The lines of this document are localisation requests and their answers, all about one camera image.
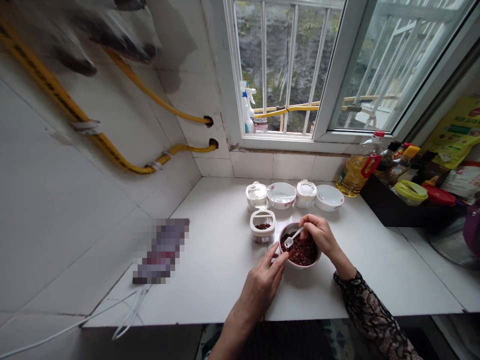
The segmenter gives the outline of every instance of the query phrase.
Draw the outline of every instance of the window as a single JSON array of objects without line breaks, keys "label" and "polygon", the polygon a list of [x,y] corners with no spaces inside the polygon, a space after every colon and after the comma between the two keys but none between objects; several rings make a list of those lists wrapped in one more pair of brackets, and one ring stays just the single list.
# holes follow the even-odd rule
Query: window
[{"label": "window", "polygon": [[[336,152],[318,143],[375,130],[403,141],[480,37],[476,0],[205,1],[222,116],[248,148]],[[245,133],[242,80],[265,134]]]}]

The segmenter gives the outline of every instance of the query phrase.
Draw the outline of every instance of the person's left hand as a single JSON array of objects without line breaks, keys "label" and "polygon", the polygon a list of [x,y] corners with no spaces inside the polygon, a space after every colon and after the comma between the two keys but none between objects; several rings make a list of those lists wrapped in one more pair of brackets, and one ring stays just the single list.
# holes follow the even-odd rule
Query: person's left hand
[{"label": "person's left hand", "polygon": [[257,323],[277,294],[284,273],[284,262],[289,257],[288,252],[280,256],[276,254],[278,247],[278,242],[273,244],[260,262],[248,272],[240,298],[232,309],[249,325]]}]

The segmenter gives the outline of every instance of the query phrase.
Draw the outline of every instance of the white spoon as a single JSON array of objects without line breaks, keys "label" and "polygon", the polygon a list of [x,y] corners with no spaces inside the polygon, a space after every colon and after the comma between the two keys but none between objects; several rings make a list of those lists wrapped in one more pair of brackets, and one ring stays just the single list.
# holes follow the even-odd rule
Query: white spoon
[{"label": "white spoon", "polygon": [[298,229],[295,235],[287,237],[283,245],[285,245],[287,249],[291,247],[294,244],[294,239],[297,237],[298,234],[302,232],[303,229],[304,227],[302,226],[301,228]]}]

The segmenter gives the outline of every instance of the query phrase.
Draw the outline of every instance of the kitchen counter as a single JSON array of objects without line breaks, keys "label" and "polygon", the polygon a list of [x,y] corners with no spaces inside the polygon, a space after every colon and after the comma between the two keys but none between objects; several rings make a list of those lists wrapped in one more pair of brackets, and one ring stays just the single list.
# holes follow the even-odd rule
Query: kitchen counter
[{"label": "kitchen counter", "polygon": [[[267,246],[253,243],[250,232],[251,213],[245,188],[254,180],[266,185],[279,181],[203,177],[183,200],[171,218],[190,219],[184,250],[171,278],[165,284],[151,287],[134,326],[225,320],[240,295],[248,271],[267,251]],[[296,185],[298,181],[286,182]],[[445,276],[436,274],[436,268],[428,264],[427,257],[433,254],[429,252],[427,256],[425,249],[424,254],[418,250],[419,233],[409,228],[402,228],[401,232],[385,228],[360,196],[346,198],[336,212],[324,212],[316,206],[274,212],[275,240],[286,224],[298,222],[305,214],[326,218],[343,251],[394,316],[480,311],[480,274],[470,274],[473,280],[463,286],[454,280],[455,276],[462,276],[461,272],[449,274],[449,281],[445,281]],[[134,268],[132,265],[121,276],[94,314],[138,289],[132,285]],[[310,269],[287,267],[265,320],[347,317],[340,290],[332,278],[334,270],[324,255]],[[133,297],[85,326],[118,326],[132,302]]]}]

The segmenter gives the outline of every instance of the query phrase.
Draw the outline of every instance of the black lace sleeve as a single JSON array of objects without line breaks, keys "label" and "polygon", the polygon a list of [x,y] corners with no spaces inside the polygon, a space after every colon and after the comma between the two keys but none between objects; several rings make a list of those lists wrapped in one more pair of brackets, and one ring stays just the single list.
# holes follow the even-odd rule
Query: black lace sleeve
[{"label": "black lace sleeve", "polygon": [[422,359],[358,271],[351,280],[341,280],[337,272],[333,279],[340,286],[346,311],[356,329],[387,359]]}]

